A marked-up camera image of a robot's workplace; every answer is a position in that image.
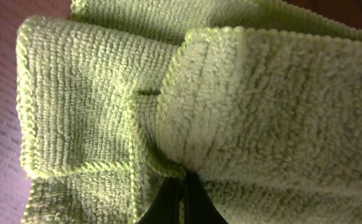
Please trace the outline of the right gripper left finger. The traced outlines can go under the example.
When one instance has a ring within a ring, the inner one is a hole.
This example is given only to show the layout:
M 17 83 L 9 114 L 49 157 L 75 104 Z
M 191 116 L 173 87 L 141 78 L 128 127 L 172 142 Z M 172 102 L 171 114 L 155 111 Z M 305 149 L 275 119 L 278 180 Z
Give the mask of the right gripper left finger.
M 178 224 L 181 193 L 179 179 L 166 177 L 153 203 L 137 224 Z

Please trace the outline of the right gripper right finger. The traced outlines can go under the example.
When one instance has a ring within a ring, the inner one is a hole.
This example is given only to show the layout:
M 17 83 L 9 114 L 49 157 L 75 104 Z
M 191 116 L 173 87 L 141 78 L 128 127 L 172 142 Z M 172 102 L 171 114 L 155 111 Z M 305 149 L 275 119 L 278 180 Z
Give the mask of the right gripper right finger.
M 185 224 L 228 224 L 215 208 L 196 173 L 186 173 L 184 202 Z

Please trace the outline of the light green cloth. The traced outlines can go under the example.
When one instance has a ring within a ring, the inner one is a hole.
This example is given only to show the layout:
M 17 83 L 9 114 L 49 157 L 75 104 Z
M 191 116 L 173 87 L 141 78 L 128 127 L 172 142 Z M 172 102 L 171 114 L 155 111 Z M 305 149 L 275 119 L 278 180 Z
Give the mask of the light green cloth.
M 362 223 L 362 30 L 284 1 L 73 1 L 16 43 L 24 223 Z

